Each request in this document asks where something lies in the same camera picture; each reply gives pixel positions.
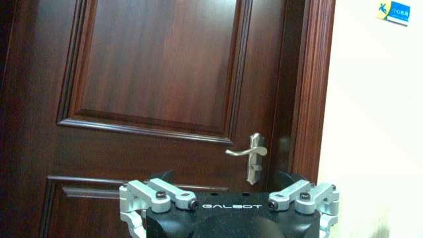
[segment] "sign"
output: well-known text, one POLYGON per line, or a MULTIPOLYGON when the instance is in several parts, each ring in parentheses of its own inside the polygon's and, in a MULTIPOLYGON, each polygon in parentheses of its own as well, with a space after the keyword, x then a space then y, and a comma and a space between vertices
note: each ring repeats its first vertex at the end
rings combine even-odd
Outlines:
POLYGON ((409 26, 410 6, 395 1, 382 0, 378 5, 377 17, 409 26))

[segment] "door handle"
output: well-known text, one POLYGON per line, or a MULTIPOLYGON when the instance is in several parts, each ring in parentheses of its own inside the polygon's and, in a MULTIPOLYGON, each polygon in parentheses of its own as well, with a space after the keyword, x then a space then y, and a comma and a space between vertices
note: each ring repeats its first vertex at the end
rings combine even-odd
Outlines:
POLYGON ((250 136, 250 149, 243 151, 226 150, 227 155, 244 156, 248 155, 247 162, 247 181, 254 185, 260 180, 262 175, 262 157, 267 155, 264 147, 264 137, 260 133, 254 133, 250 136))
POLYGON ((262 156, 267 155, 267 148, 262 147, 262 146, 256 146, 250 148, 248 150, 243 150, 243 151, 231 151, 231 150, 226 150, 226 153, 231 156, 243 156, 243 155, 248 155, 251 153, 258 153, 262 156))

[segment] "wooden door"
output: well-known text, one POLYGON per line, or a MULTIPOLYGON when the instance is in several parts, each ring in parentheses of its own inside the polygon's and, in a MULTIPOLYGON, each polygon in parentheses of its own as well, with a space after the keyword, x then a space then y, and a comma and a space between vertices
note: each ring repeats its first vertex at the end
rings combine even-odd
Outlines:
POLYGON ((170 169, 200 189, 266 189, 272 154, 252 186, 247 157, 224 151, 255 132, 275 150, 284 20, 284 0, 19 1, 2 91, 7 237, 127 236, 116 189, 170 169))

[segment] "bolt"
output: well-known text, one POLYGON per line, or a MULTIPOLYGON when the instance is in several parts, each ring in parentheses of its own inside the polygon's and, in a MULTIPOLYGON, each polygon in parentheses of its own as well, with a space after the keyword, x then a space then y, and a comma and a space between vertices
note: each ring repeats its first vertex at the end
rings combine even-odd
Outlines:
POLYGON ((278 209, 278 203, 274 200, 270 200, 270 209, 276 210, 278 209))
POLYGON ((195 211, 198 206, 199 206, 199 202, 195 199, 192 199, 188 206, 191 211, 195 211))
POLYGON ((166 191, 158 191, 156 192, 156 198, 158 199, 164 199, 166 198, 166 191))
POLYGON ((310 199, 311 199, 310 193, 308 192, 302 192, 299 194, 299 199, 302 199, 303 201, 310 201, 310 199))

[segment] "white wall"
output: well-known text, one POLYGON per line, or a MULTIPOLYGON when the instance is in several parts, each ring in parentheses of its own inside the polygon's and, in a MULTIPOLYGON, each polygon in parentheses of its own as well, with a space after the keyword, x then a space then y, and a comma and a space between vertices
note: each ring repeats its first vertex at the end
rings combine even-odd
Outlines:
POLYGON ((333 238, 423 238, 423 1, 410 26, 377 0, 338 0, 319 181, 337 184, 333 238))

